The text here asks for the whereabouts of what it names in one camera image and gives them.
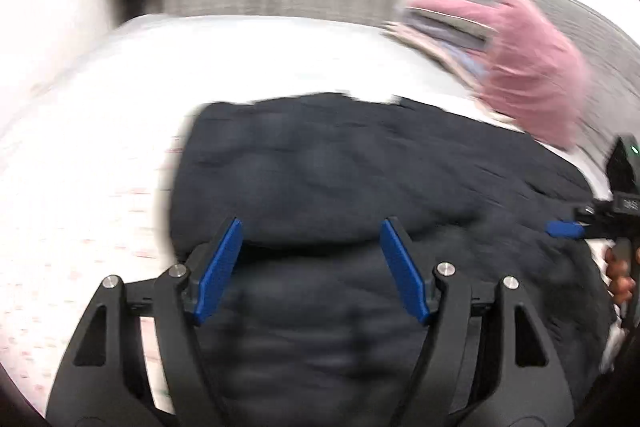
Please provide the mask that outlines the person's right hand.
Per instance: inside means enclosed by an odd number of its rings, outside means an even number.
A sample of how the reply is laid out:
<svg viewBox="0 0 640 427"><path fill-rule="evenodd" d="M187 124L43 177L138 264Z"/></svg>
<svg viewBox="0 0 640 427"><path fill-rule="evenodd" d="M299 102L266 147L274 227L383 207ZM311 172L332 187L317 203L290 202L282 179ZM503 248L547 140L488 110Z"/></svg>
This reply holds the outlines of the person's right hand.
<svg viewBox="0 0 640 427"><path fill-rule="evenodd" d="M614 303L617 306L628 303L636 287L636 283L629 276L629 263L617 256L612 247L608 247L605 251L604 261L606 264L605 276L610 280L608 291L612 295Z"/></svg>

